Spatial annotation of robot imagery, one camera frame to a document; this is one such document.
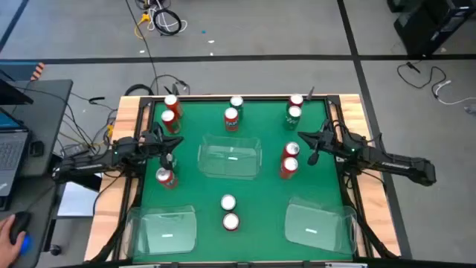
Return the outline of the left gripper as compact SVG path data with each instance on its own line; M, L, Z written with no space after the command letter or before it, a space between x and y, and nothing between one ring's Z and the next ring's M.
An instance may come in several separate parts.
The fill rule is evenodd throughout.
M143 131L143 146L152 151L174 150L183 140L181 136L163 136L162 128Z

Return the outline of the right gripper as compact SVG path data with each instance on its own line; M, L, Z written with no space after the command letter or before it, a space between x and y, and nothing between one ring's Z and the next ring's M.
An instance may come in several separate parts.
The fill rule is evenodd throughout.
M325 152L337 152L340 149L331 121L324 121L318 133L298 132L297 134L311 150L318 148Z

